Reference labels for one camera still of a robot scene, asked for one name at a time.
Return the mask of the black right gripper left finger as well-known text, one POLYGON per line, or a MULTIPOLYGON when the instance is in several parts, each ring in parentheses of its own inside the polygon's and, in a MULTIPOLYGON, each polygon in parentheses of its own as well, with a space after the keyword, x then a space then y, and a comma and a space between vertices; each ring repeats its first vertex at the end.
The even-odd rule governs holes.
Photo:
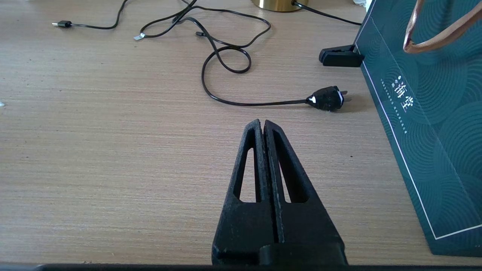
POLYGON ((275 242, 272 184, 260 120, 243 130, 239 151, 212 242, 214 265, 258 265, 260 249, 275 242), (254 154, 255 202, 240 199, 249 150, 254 154))

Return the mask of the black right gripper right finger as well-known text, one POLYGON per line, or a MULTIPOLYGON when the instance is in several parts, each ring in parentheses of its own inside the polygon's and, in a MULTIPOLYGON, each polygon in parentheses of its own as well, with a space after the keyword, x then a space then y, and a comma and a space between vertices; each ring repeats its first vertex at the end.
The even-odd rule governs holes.
POLYGON ((347 265, 345 245, 279 125, 264 125, 274 244, 264 265, 347 265))

